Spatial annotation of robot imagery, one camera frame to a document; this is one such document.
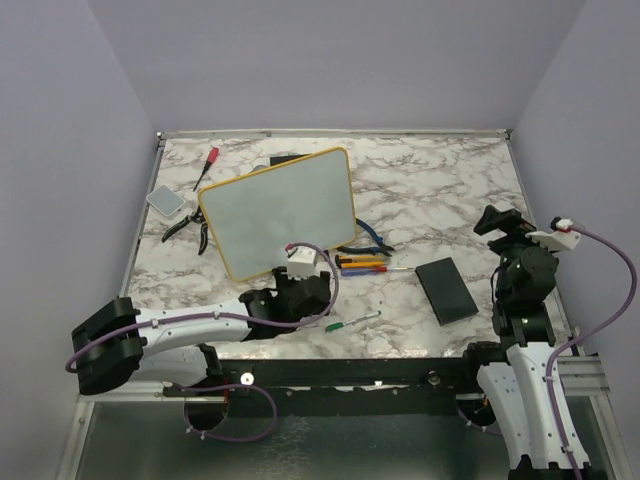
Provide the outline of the yellow framed whiteboard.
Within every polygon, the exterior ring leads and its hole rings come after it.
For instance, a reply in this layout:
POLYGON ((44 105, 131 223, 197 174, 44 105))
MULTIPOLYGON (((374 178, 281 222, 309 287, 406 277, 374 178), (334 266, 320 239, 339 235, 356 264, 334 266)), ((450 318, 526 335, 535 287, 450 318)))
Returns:
POLYGON ((286 263, 285 247, 331 250, 357 235, 348 152, 334 147, 205 187, 197 195, 228 277, 286 263))

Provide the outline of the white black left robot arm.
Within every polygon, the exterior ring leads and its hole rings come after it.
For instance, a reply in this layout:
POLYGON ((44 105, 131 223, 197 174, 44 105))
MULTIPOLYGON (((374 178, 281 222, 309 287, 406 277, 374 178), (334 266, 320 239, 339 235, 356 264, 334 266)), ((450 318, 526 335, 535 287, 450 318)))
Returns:
POLYGON ((203 307, 149 310, 117 297, 71 333, 73 355, 66 370, 80 394, 104 394, 138 377, 189 384, 206 395, 220 385, 215 343, 270 340, 312 323, 332 308, 331 274, 294 279, 273 269, 272 288, 203 307))

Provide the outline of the white green whiteboard marker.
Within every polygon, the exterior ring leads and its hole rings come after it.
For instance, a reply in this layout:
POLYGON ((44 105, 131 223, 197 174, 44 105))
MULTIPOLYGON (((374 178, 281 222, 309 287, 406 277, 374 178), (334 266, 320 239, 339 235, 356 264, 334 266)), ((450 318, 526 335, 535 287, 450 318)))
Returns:
POLYGON ((358 324, 360 322, 363 322, 363 321, 366 321, 366 320, 369 320, 369 319, 375 319, 375 318, 379 317, 380 315, 381 315, 381 311, 380 310, 372 311, 372 312, 369 312, 369 313, 367 313, 365 315, 361 315, 361 316, 359 316, 357 318, 354 318, 354 319, 351 319, 351 320, 339 321, 339 322, 335 322, 335 323, 332 323, 330 325, 327 325, 325 327, 324 331, 325 332, 333 332, 333 331, 336 331, 336 330, 339 330, 339 329, 342 329, 342 328, 345 328, 345 327, 348 327, 348 326, 352 326, 352 325, 358 324))

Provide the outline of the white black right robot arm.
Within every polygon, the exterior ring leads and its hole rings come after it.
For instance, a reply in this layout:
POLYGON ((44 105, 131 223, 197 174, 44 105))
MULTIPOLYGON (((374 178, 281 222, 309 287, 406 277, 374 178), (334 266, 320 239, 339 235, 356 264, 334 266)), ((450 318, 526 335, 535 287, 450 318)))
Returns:
POLYGON ((474 227, 493 231, 499 265, 491 279, 492 324, 499 340, 469 345, 459 367, 461 383, 481 391, 509 455, 511 479, 600 479, 568 408, 558 346, 545 301, 556 287, 557 253, 581 240, 568 219, 544 232, 517 209, 487 206, 474 227))

